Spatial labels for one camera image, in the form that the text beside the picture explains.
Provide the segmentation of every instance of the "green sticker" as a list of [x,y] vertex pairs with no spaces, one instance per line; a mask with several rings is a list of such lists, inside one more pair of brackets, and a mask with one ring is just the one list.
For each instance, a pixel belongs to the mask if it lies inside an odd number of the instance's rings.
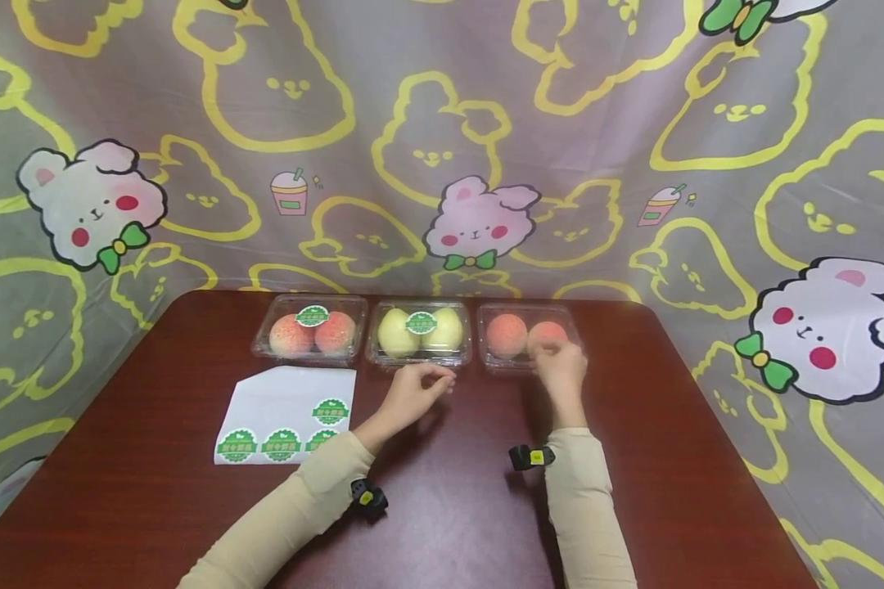
[[262,453],[269,460],[286,461],[301,452],[301,441],[293,429],[277,429],[268,436],[262,445]]
[[216,453],[225,461],[244,461],[258,450],[255,442],[255,434],[249,429],[236,429],[226,435],[223,441],[216,447]]
[[322,425],[336,425],[350,416],[350,409],[339,398],[325,398],[311,411],[311,416]]
[[334,438],[335,435],[337,435],[337,432],[333,429],[319,429],[318,432],[311,436],[310,440],[304,443],[304,451],[314,452],[318,450],[320,445],[329,439]]
[[301,309],[298,314],[298,317],[295,317],[295,321],[298,322],[299,325],[303,327],[318,327],[318,325],[324,323],[327,320],[327,317],[330,317],[331,314],[319,304],[312,304],[311,306],[306,306],[306,308]]
[[406,320],[406,329],[416,335],[430,334],[436,325],[438,325],[438,322],[431,312],[416,311]]

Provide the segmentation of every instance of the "pink bunny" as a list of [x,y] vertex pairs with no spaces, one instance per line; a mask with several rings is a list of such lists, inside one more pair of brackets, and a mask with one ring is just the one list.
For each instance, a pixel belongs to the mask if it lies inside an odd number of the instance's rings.
[[440,214],[423,237],[429,254],[444,257],[444,268],[495,267],[499,256],[534,233],[530,207],[540,193],[529,186],[488,191],[479,176],[467,176],[442,192]]

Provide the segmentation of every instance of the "pink peach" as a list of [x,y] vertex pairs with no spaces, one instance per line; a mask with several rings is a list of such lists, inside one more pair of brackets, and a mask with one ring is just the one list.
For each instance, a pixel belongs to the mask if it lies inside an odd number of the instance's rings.
[[331,311],[330,317],[320,324],[314,333],[314,343],[326,355],[341,355],[347,352],[357,333],[357,324],[350,315],[341,311]]
[[294,358],[311,352],[314,342],[313,330],[295,321],[295,314],[276,321],[268,333],[268,346],[282,358]]
[[566,330],[559,323],[541,321],[530,329],[529,340],[531,343],[535,341],[570,341],[570,336],[566,335]]
[[487,340],[492,354],[509,360],[524,351],[527,325],[517,315],[505,312],[488,323]]

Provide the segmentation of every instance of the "wooden table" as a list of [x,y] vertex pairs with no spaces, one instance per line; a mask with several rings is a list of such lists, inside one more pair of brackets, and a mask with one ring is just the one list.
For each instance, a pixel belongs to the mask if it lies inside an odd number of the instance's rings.
[[[174,587],[293,471],[212,461],[233,385],[271,366],[250,342],[272,298],[194,292],[170,306],[0,519],[1,588]],[[652,312],[570,306],[639,586],[815,587]],[[361,361],[351,427],[390,378]],[[507,448],[542,442],[548,421],[533,380],[473,359],[448,410],[374,465],[388,516],[343,519],[271,587],[562,587],[542,473],[508,472]]]

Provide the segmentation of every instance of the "white paper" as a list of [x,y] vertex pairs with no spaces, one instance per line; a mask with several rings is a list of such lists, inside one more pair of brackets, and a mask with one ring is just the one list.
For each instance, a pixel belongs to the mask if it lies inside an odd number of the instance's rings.
[[213,464],[300,464],[314,444],[348,429],[356,379],[342,368],[277,366],[239,380]]

